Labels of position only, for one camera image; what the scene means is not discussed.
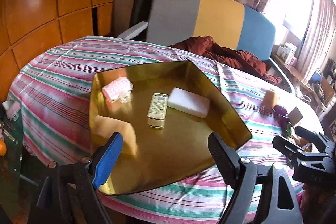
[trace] small orange object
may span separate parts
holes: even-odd
[[[0,140],[0,156],[3,157],[7,152],[7,147],[4,141]]]
[[[266,90],[266,93],[264,95],[264,99],[262,100],[262,105],[265,108],[272,109],[274,106],[278,104],[279,95],[276,91],[269,89]]]

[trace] wooden wardrobe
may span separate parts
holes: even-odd
[[[86,35],[108,35],[113,0],[0,0],[0,102],[40,53]]]

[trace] metal pivot screw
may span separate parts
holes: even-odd
[[[17,119],[19,119],[19,114],[17,112],[14,112],[13,120],[16,121]]]
[[[250,162],[250,159],[242,157],[240,158],[240,161],[244,164],[248,164]]]
[[[90,161],[91,161],[91,158],[90,158],[90,157],[83,157],[83,158],[81,159],[81,162],[84,163],[84,164],[88,164]]]
[[[51,163],[48,164],[49,168],[55,168],[57,166],[57,162],[56,161],[52,161]]]
[[[279,163],[279,162],[275,162],[275,163],[274,163],[274,168],[275,168],[275,169],[278,169],[278,170],[281,170],[281,169],[282,169],[282,164]]]

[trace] blue mug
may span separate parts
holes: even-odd
[[[309,83],[321,82],[322,81],[322,77],[323,77],[322,70],[321,69],[317,69],[313,73],[312,77],[310,78]]]

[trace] purple object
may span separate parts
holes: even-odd
[[[276,114],[278,114],[279,116],[279,124],[280,127],[284,130],[287,129],[287,123],[290,122],[289,118],[288,118],[288,112],[286,110],[286,108],[284,108],[283,106],[279,106],[276,105],[273,107],[273,110]]]

